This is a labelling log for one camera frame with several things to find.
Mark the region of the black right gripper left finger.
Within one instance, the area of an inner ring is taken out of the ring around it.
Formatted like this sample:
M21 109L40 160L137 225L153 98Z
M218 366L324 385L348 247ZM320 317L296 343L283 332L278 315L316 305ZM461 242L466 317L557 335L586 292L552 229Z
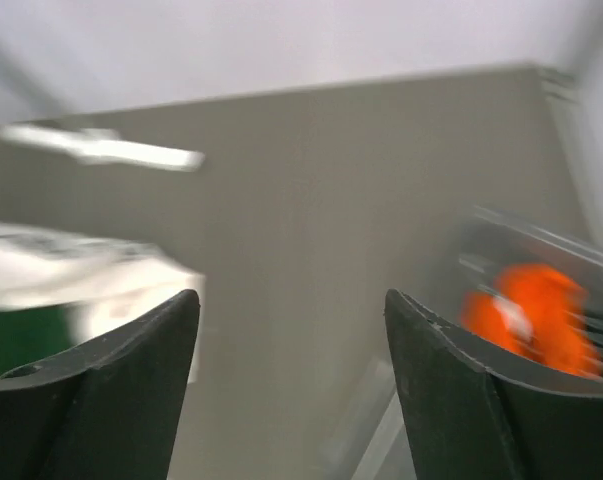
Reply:
M184 290L0 377L0 479L165 479L196 345Z

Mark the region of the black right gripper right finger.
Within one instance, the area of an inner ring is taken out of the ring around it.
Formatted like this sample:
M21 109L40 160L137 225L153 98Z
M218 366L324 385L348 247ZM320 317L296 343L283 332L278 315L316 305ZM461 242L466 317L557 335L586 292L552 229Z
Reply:
M391 289L385 325L419 479L603 479L603 381L512 354Z

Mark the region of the white and green shirt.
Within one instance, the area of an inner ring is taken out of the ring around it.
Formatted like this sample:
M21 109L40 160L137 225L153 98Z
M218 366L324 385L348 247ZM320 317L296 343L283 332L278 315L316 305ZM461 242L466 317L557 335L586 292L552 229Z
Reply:
M204 287L152 244L0 223L0 376Z

